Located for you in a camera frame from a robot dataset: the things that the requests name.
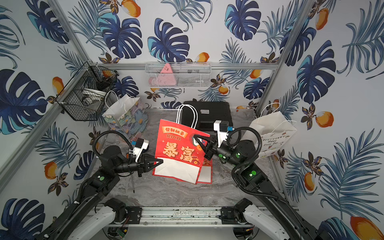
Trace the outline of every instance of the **white rope handle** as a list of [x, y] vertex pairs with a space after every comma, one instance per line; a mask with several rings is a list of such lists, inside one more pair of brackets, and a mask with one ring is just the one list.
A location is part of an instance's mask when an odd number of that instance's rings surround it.
[[273, 105], [273, 104], [279, 104], [279, 106], [273, 111], [273, 113], [274, 113], [277, 109], [279, 109], [279, 107], [280, 107], [280, 103], [270, 103], [270, 104], [266, 105], [265, 108], [262, 110], [262, 112], [260, 113], [260, 117], [263, 115], [263, 111], [264, 111], [269, 105]]
[[197, 110], [196, 110], [196, 108], [194, 108], [192, 105], [189, 105], [189, 104], [182, 104], [177, 108], [176, 123], [180, 123], [180, 114], [181, 114], [181, 110], [183, 109], [184, 106], [187, 106], [192, 110], [193, 121], [192, 121], [191, 128], [196, 128], [197, 120], [198, 120]]
[[[117, 99], [117, 102], [118, 102], [118, 104], [119, 104], [119, 97], [118, 97], [118, 95], [117, 95], [113, 90], [111, 90], [111, 91], [107, 92], [107, 94], [105, 94], [105, 98], [104, 98], [104, 103], [105, 103], [105, 105], [106, 105], [108, 108], [110, 108], [110, 106], [107, 105], [107, 98], [109, 97], [109, 93], [110, 93], [110, 92], [113, 92], [113, 93], [115, 94], [116, 99]], [[119, 106], [120, 106], [121, 108], [122, 108], [123, 105], [124, 105], [124, 111], [127, 112], [127, 110], [125, 109], [125, 102], [124, 102], [124, 104], [122, 104], [122, 105], [119, 104]]]
[[293, 120], [285, 120], [285, 121], [282, 121], [279, 125], [277, 125], [277, 127], [275, 127], [275, 129], [271, 132], [273, 133], [276, 128], [278, 128], [283, 122], [295, 122], [295, 124], [293, 124], [292, 126], [296, 125], [297, 121], [293, 121]]

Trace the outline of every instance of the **gray marble surface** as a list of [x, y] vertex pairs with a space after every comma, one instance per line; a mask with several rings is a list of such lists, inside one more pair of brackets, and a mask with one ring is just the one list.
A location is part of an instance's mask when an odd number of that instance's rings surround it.
[[[143, 132], [142, 138], [149, 140], [147, 153], [154, 155], [156, 149], [157, 132], [160, 119], [176, 120], [175, 110], [146, 109], [149, 114], [149, 123]], [[249, 126], [253, 120], [252, 110], [235, 110], [231, 112], [234, 127]], [[118, 145], [122, 153], [128, 152], [128, 146], [117, 135], [109, 134], [103, 149]], [[192, 184], [178, 182], [167, 177], [153, 176], [151, 173], [138, 177], [134, 173], [132, 177], [121, 178], [108, 198], [115, 197], [124, 201], [127, 205], [135, 206], [232, 206], [246, 197], [257, 206], [262, 204], [253, 196], [243, 193], [236, 188], [232, 178], [232, 166], [221, 164], [219, 159], [213, 159], [212, 184]], [[256, 160], [257, 165], [264, 171], [274, 186], [277, 188], [276, 179], [272, 173], [267, 158]], [[96, 162], [93, 173], [99, 168], [100, 162]]]

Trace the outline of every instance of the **black object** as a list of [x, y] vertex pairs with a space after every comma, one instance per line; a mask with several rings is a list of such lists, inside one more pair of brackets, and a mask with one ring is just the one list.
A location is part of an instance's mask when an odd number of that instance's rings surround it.
[[[233, 126], [231, 110], [227, 102], [185, 101], [184, 104], [189, 104], [196, 108], [198, 116], [197, 130], [205, 132], [214, 131], [214, 122], [216, 120], [228, 121], [229, 126]], [[181, 124], [191, 126], [192, 121], [192, 109], [183, 108]]]
[[221, 220], [221, 224], [237, 224], [237, 219], [235, 218], [233, 211], [233, 207], [222, 207], [220, 209], [221, 215], [219, 216], [219, 219]]
[[[241, 139], [241, 130], [249, 130], [258, 138], [258, 147], [255, 150], [254, 143], [249, 140]], [[225, 162], [235, 165], [232, 169], [232, 178], [237, 186], [245, 193], [255, 196], [262, 204], [272, 213], [282, 227], [288, 233], [290, 239], [304, 240], [331, 240], [331, 236], [326, 231], [318, 231], [314, 226], [308, 223], [300, 214], [298, 214], [277, 192], [275, 187], [269, 181], [264, 172], [254, 163], [261, 149], [260, 134], [249, 127], [239, 127], [228, 134], [228, 139], [235, 133], [239, 133], [239, 137], [235, 143], [223, 141], [218, 147], [217, 136], [203, 137], [194, 135], [194, 139], [205, 152], [205, 158], [211, 160], [213, 155], [221, 158], [223, 156]], [[207, 142], [206, 146], [199, 141], [198, 138], [204, 139]], [[241, 200], [235, 206], [233, 211], [230, 209], [222, 209], [222, 215], [219, 218], [224, 222], [245, 222], [243, 212], [251, 203], [249, 200]]]
[[[157, 164], [153, 164], [152, 160], [162, 163], [162, 159], [156, 159], [148, 154], [143, 154], [139, 157], [137, 163], [127, 165], [128, 159], [121, 154], [118, 146], [107, 147], [99, 158], [102, 160], [101, 167], [80, 185], [76, 201], [69, 205], [44, 231], [35, 235], [35, 240], [67, 239], [85, 216], [98, 202], [106, 197], [120, 181], [118, 173], [122, 173], [123, 170], [125, 170], [125, 172], [133, 172], [136, 170], [149, 172], [157, 166]], [[123, 220], [127, 214], [130, 215], [130, 213], [135, 214], [132, 216], [132, 222], [140, 221], [141, 209], [139, 208], [126, 209], [125, 204], [117, 199], [108, 200], [105, 205], [110, 206], [116, 212], [114, 221]]]
[[[65, 99], [57, 100], [58, 96], [64, 91], [68, 83], [77, 75], [80, 70], [86, 69], [75, 87]], [[97, 121], [104, 108], [105, 96], [99, 95], [87, 89], [93, 89], [108, 93], [117, 80], [117, 72], [101, 66], [89, 66], [84, 63], [76, 72], [64, 89], [56, 96], [56, 102], [71, 116], [75, 121]]]
[[139, 224], [141, 219], [141, 207], [126, 207], [129, 220], [127, 224]]

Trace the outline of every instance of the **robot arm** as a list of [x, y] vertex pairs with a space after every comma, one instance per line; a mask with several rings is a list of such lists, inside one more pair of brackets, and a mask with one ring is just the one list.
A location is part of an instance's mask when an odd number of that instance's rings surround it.
[[[239, 189], [258, 198], [272, 213], [277, 222], [261, 214], [257, 207], [246, 199], [243, 199], [235, 206], [236, 220], [249, 222], [259, 227], [275, 240], [289, 238], [331, 240], [332, 238], [327, 232], [319, 232], [314, 226], [302, 218], [277, 192], [265, 173], [254, 163], [261, 149], [261, 137], [259, 133], [250, 127], [233, 129], [228, 126], [228, 122], [222, 121], [217, 123], [219, 125], [219, 127], [217, 127], [217, 129], [219, 129], [217, 137], [194, 136], [194, 139], [205, 152], [204, 157], [210, 160], [213, 155], [216, 155], [222, 163], [228, 162], [234, 165], [232, 178]], [[251, 140], [241, 141], [241, 130], [253, 132], [259, 139], [258, 146], [255, 147]], [[237, 141], [231, 144], [231, 136], [235, 132], [238, 132], [239, 136]], [[207, 141], [207, 144], [203, 144], [201, 139]]]
[[[122, 155], [118, 146], [109, 146], [103, 154], [99, 154], [95, 150], [96, 143], [101, 136], [108, 133], [122, 136], [130, 145], [124, 135], [116, 131], [106, 131], [100, 134], [94, 141], [93, 149], [101, 161], [101, 167], [80, 185], [76, 200], [51, 225], [34, 236], [35, 240], [66, 240], [68, 238], [89, 240], [107, 224], [111, 222], [124, 223], [127, 219], [125, 204], [117, 199], [110, 199], [98, 214], [79, 225], [97, 203], [106, 197], [119, 182], [119, 173], [133, 174], [137, 172], [138, 176], [141, 177], [142, 173], [150, 172], [163, 163], [162, 159], [156, 159], [149, 154], [141, 154], [135, 162], [132, 159], [134, 155], [130, 153], [127, 159]], [[138, 142], [145, 142], [145, 140], [139, 139]]]

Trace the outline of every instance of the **metal corner post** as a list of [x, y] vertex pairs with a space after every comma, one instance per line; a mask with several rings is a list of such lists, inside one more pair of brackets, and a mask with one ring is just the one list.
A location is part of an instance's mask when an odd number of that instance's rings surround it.
[[[285, 60], [289, 56], [289, 53], [290, 53], [297, 37], [299, 36], [300, 31], [301, 31], [305, 21], [307, 20], [308, 14], [309, 14], [309, 12], [310, 12], [310, 10], [311, 10], [314, 2], [315, 2], [315, 0], [303, 0], [303, 1], [305, 1], [303, 9], [300, 12], [299, 16], [297, 17], [295, 24], [293, 25], [293, 29], [291, 31], [291, 34], [289, 35], [287, 43], [284, 47], [284, 50], [283, 50], [282, 54], [280, 55], [280, 58], [279, 58], [280, 60], [279, 60], [277, 69], [269, 79], [268, 85], [265, 88], [265, 91], [263, 92], [263, 96], [259, 102], [259, 106], [264, 106], [265, 102], [267, 101], [268, 94], [270, 93], [270, 91], [271, 91], [271, 89], [275, 83], [275, 79], [279, 75], [280, 70], [282, 69], [283, 65], [285, 64]], [[256, 112], [258, 115], [261, 114], [262, 109], [263, 108], [257, 108], [256, 109]]]
[[77, 38], [76, 33], [72, 29], [71, 24], [68, 21], [67, 16], [65, 15], [65, 12], [63, 11], [63, 9], [59, 4], [59, 1], [58, 0], [47, 0], [47, 1], [53, 13], [55, 14], [56, 18], [59, 20], [61, 27], [64, 29], [70, 41], [72, 41], [72, 44], [76, 49], [77, 53], [79, 54], [81, 60], [83, 62], [88, 61], [89, 56], [85, 51], [85, 49], [83, 48], [83, 45], [81, 44], [80, 40]]

